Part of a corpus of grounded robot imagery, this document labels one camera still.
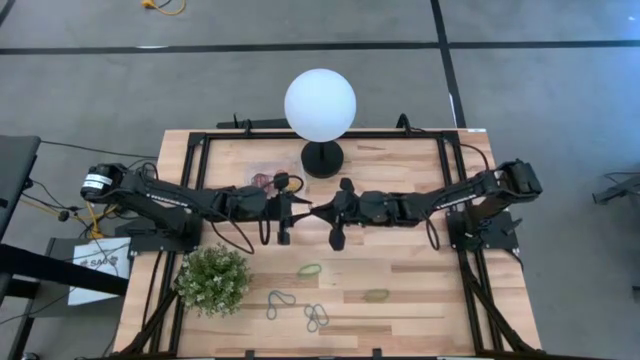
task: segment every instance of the wooden table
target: wooden table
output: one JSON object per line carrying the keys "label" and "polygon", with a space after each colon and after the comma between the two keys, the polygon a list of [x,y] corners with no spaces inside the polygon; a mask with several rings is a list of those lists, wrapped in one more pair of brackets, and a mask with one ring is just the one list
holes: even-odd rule
{"label": "wooden table", "polygon": [[[158,161],[161,179],[180,182],[188,134],[187,130],[165,133]],[[491,166],[495,165],[485,132],[460,130],[459,134],[462,143],[480,148]],[[345,153],[340,174],[325,180],[307,177],[306,194],[301,196],[315,205],[333,198],[343,176],[353,180],[356,192],[427,192],[444,185],[434,140],[338,142]],[[205,187],[243,185],[249,163],[297,157],[304,144],[303,140],[213,141]],[[451,172],[457,181],[452,150],[447,148]],[[463,155],[468,174],[483,170],[477,153],[463,148]],[[190,186],[195,183],[199,156],[196,152]],[[413,229],[350,227],[346,231],[346,248],[341,252],[331,250],[327,241],[330,227],[319,219],[298,222],[291,229],[292,245],[288,247],[275,244],[277,226],[272,226],[272,244],[261,246],[257,225],[243,225],[254,241],[256,254],[249,257],[254,280],[242,310],[233,316],[213,319],[198,318],[195,312],[185,313],[179,356],[243,356],[247,349],[256,350],[256,356],[370,356],[372,348],[377,347],[385,355],[473,354],[458,259],[448,246],[443,212],[435,213],[432,219],[442,242],[438,252],[429,245],[422,224]],[[219,241],[210,227],[204,228],[203,245]],[[231,226],[222,224],[219,228],[223,235],[242,244]],[[485,257],[496,305],[526,342],[539,347],[519,264],[500,250],[485,251]],[[135,260],[115,350],[125,347],[140,330],[155,258],[156,254],[150,253]],[[296,272],[310,263],[320,263],[322,272],[299,279]],[[156,306],[162,268],[161,265],[156,277],[151,309]],[[385,303],[364,301],[367,290],[380,288],[390,290]],[[297,305],[279,307],[277,319],[270,321],[265,313],[267,295],[273,289],[295,294]],[[303,307],[316,303],[324,306],[330,324],[319,332],[309,333]],[[478,309],[485,347],[490,348],[486,315],[479,303]],[[161,350],[168,348],[172,319],[173,307],[165,317]]]}

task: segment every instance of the globe light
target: globe light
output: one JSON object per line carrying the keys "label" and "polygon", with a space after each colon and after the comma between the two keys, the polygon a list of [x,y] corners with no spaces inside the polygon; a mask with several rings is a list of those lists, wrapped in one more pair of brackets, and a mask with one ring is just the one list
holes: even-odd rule
{"label": "globe light", "polygon": [[304,170],[317,178],[337,174],[344,153],[333,140],[356,116],[356,95],[347,79],[328,69],[300,74],[287,89],[284,112],[293,131],[310,141],[302,150]]}

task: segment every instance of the black lamp base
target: black lamp base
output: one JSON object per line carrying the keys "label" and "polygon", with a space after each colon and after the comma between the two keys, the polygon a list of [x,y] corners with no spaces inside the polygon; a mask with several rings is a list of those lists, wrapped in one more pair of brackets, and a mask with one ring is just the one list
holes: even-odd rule
{"label": "black lamp base", "polygon": [[330,178],[337,174],[344,162],[344,153],[335,141],[326,143],[310,142],[302,149],[304,171],[318,179]]}

